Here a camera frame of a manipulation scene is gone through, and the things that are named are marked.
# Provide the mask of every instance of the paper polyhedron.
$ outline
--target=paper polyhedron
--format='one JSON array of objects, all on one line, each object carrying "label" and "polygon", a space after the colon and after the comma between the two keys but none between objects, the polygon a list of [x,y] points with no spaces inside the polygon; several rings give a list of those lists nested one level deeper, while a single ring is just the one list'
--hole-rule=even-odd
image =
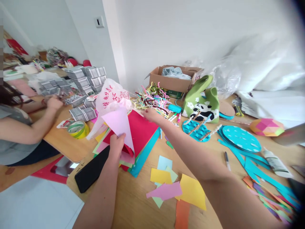
[{"label": "paper polyhedron", "polygon": [[274,119],[257,119],[250,124],[250,129],[260,136],[275,137],[284,132],[284,125]]}]

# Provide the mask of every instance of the grey t-shirt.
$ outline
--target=grey t-shirt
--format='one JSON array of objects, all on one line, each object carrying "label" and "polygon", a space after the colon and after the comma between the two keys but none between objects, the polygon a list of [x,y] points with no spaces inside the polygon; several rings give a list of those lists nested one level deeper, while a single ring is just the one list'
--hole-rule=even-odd
[{"label": "grey t-shirt", "polygon": [[[23,110],[6,105],[0,105],[0,119],[10,117],[28,126],[32,124],[31,118]],[[9,165],[27,157],[39,145],[26,145],[0,139],[0,164]]]}]

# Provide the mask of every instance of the green felt bag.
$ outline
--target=green felt bag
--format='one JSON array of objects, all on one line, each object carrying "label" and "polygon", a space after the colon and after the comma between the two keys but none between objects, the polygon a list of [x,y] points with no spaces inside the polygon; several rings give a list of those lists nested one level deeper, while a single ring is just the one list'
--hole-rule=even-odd
[{"label": "green felt bag", "polygon": [[219,101],[217,89],[215,87],[206,89],[212,80],[213,76],[206,75],[195,82],[192,89],[185,96],[182,116],[194,117],[200,110],[200,115],[196,118],[196,121],[202,121],[211,114],[207,122],[218,123]]}]

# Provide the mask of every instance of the person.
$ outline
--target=person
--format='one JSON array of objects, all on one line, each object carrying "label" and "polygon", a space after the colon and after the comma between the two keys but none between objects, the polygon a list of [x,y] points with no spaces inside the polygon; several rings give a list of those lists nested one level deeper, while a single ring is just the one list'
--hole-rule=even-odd
[{"label": "person", "polygon": [[[246,186],[204,148],[204,144],[185,134],[153,109],[142,111],[142,115],[161,127],[179,157],[201,184],[223,228],[282,227]],[[73,229],[100,228],[101,225],[111,228],[124,137],[111,136],[109,157]]]},{"label": "person", "polygon": [[[0,164],[29,165],[59,154],[42,139],[62,106],[55,95],[41,102],[23,104],[20,94],[8,83],[0,85]],[[28,113],[45,107],[44,115],[32,123]]]}]

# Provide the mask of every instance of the wall switch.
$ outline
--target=wall switch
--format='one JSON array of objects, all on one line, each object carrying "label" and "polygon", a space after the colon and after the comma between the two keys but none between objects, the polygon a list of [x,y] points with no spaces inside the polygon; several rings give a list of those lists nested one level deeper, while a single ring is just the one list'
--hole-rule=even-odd
[{"label": "wall switch", "polygon": [[94,23],[97,28],[104,27],[104,22],[102,16],[98,16],[94,18]]}]

